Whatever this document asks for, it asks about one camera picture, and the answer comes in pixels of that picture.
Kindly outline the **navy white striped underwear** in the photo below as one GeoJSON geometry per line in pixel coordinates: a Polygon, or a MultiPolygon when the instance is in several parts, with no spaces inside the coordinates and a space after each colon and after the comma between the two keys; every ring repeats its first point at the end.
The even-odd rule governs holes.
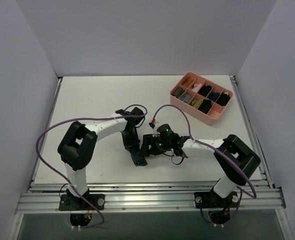
{"type": "Polygon", "coordinates": [[[145,166],[148,165],[145,157],[140,154],[139,150],[132,149],[130,151],[130,156],[131,156],[131,159],[132,159],[135,166],[137,166],[137,167],[145,167],[145,166]]]}

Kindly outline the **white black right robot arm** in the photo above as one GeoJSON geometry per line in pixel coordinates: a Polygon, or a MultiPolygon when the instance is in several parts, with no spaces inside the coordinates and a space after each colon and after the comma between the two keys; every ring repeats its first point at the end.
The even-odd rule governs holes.
{"type": "Polygon", "coordinates": [[[194,139],[191,136],[180,136],[177,133],[146,134],[140,153],[145,156],[158,156],[172,152],[175,157],[213,158],[217,160],[224,174],[213,186],[209,200],[214,206],[222,206],[228,195],[235,189],[248,185],[252,193],[248,196],[255,199],[257,193],[250,177],[261,164],[261,159],[239,137],[230,134],[226,138],[208,140],[194,139]]]}

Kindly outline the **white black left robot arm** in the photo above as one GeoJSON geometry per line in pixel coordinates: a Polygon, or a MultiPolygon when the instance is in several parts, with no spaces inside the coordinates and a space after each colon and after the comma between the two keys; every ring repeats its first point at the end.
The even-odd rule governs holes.
{"type": "Polygon", "coordinates": [[[88,205],[89,191],[86,182],[86,166],[92,160],[96,143],[115,133],[121,133],[124,148],[130,152],[131,157],[140,151],[140,140],[136,126],[143,117],[124,117],[114,114],[105,120],[96,120],[90,124],[73,122],[65,133],[57,152],[64,162],[68,187],[72,194],[70,204],[77,210],[82,210],[88,205]]]}

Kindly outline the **grey patterned rolled garment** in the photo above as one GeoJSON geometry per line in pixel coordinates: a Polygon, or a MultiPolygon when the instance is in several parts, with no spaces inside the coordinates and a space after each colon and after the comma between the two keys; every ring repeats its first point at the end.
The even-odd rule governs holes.
{"type": "Polygon", "coordinates": [[[193,97],[189,94],[183,94],[178,99],[181,100],[182,102],[188,104],[192,100],[192,98],[193,97]]]}

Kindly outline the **dark grey rolled garment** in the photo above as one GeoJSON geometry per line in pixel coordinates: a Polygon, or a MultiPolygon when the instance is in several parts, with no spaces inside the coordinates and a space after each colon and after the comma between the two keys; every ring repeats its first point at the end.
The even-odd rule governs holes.
{"type": "Polygon", "coordinates": [[[178,98],[180,97],[184,92],[184,89],[182,87],[178,87],[174,92],[173,92],[173,96],[178,98]]]}

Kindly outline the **olive green rolled garment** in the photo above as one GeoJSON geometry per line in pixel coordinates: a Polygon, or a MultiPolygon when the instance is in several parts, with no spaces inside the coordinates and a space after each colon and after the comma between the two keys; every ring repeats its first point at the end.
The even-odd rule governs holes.
{"type": "Polygon", "coordinates": [[[203,103],[203,99],[197,99],[197,98],[195,98],[195,99],[192,100],[191,106],[193,108],[198,109],[202,103],[203,103]]]}

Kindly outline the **black rolled garment front row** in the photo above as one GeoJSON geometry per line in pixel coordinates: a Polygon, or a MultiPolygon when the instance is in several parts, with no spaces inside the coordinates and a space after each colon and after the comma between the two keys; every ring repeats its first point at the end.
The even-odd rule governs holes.
{"type": "Polygon", "coordinates": [[[208,99],[204,99],[201,105],[198,107],[198,110],[204,114],[207,114],[212,108],[212,101],[208,99]]]}

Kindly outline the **pink divided organizer tray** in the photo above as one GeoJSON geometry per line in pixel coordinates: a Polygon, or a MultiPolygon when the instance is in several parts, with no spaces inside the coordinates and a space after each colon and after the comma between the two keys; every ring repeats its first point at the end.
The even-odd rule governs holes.
{"type": "Polygon", "coordinates": [[[209,112],[207,114],[204,114],[203,112],[199,111],[198,108],[194,108],[191,106],[191,102],[193,99],[203,99],[203,100],[210,100],[208,99],[208,96],[209,94],[204,97],[200,94],[198,94],[197,92],[193,92],[192,91],[192,87],[193,85],[197,83],[197,84],[202,84],[202,86],[208,86],[210,85],[212,87],[211,92],[215,92],[215,93],[220,93],[220,95],[223,93],[223,92],[229,92],[229,96],[230,96],[230,100],[229,102],[231,101],[231,99],[233,98],[234,94],[231,90],[228,90],[227,88],[211,81],[211,80],[208,80],[196,73],[193,73],[193,72],[187,72],[182,78],[181,80],[179,80],[179,82],[175,85],[175,87],[170,91],[170,103],[176,107],[178,107],[179,109],[181,109],[183,112],[191,115],[192,117],[198,119],[199,121],[209,125],[209,126],[212,126],[214,125],[220,118],[221,116],[223,115],[225,109],[227,108],[227,106],[229,105],[229,102],[227,103],[226,106],[221,106],[219,104],[217,104],[216,102],[212,102],[212,107],[211,109],[209,110],[209,112]],[[185,81],[186,78],[193,78],[194,81],[193,83],[188,87],[184,87],[182,85],[182,83],[185,81]],[[178,88],[178,87],[181,87],[184,89],[184,92],[182,93],[182,95],[184,94],[189,94],[192,96],[192,99],[189,103],[185,103],[181,100],[179,100],[179,97],[175,97],[173,96],[173,92],[178,88]]]}

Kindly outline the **pink white rolled garment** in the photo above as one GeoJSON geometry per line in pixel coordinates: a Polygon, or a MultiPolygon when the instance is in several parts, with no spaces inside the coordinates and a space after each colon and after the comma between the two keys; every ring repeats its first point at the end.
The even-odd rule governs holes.
{"type": "Polygon", "coordinates": [[[197,93],[201,89],[202,85],[203,85],[202,83],[195,83],[191,90],[197,93]]]}

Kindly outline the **mustard yellow rolled garment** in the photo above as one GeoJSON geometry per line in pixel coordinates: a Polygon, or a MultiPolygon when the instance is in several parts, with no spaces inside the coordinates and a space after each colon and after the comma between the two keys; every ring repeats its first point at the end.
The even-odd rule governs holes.
{"type": "Polygon", "coordinates": [[[192,83],[193,83],[194,79],[192,77],[187,77],[185,79],[185,81],[182,83],[182,85],[185,87],[185,88],[188,88],[192,83]]]}

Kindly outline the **dark blue rolled garment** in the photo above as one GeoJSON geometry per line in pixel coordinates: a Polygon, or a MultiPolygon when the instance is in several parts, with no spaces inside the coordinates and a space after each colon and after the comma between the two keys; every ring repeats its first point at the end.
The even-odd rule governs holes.
{"type": "Polygon", "coordinates": [[[213,101],[213,102],[216,102],[219,97],[220,97],[220,93],[219,92],[211,92],[208,95],[208,99],[211,100],[211,101],[213,101]]]}

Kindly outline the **black rolled garment with tag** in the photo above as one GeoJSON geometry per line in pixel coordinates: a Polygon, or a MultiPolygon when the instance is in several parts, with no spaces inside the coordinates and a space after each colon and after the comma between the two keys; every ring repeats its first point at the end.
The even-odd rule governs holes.
{"type": "Polygon", "coordinates": [[[222,107],[226,106],[228,102],[230,101],[231,97],[229,95],[229,92],[223,92],[219,98],[217,99],[216,103],[222,107]]]}

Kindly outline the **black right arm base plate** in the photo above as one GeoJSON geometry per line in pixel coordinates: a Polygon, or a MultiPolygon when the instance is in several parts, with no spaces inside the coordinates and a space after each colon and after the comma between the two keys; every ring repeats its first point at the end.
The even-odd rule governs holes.
{"type": "Polygon", "coordinates": [[[227,209],[235,208],[239,202],[238,195],[232,191],[227,197],[221,198],[214,191],[194,192],[195,207],[198,209],[227,209]]]}

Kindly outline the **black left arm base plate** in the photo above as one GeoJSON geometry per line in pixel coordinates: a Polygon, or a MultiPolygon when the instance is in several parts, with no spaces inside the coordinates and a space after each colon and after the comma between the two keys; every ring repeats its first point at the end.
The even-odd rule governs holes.
{"type": "MultiPolygon", "coordinates": [[[[83,197],[99,211],[105,208],[104,194],[86,193],[83,197]]],[[[93,210],[93,207],[85,202],[82,198],[74,196],[71,193],[66,193],[60,197],[58,209],[60,211],[85,211],[93,210]]]]}

